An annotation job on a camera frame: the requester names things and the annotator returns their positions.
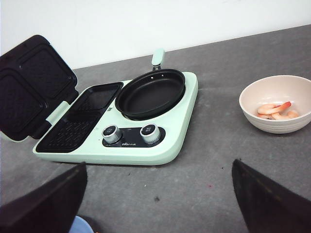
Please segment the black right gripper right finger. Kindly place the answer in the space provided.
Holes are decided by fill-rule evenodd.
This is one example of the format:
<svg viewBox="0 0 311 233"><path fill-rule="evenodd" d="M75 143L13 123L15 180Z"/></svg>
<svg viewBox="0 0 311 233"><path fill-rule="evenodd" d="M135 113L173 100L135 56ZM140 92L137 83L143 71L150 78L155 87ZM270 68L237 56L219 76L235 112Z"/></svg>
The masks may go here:
<svg viewBox="0 0 311 233"><path fill-rule="evenodd" d="M311 202L241 160L232 164L234 192L250 233L309 233Z"/></svg>

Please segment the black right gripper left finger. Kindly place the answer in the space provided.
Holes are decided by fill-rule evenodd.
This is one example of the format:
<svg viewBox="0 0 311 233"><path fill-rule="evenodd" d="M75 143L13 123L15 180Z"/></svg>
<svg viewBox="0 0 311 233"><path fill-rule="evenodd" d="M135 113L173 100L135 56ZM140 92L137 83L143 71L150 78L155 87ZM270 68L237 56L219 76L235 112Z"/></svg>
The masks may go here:
<svg viewBox="0 0 311 233"><path fill-rule="evenodd" d="M0 208L2 233L68 233L87 184L84 162Z"/></svg>

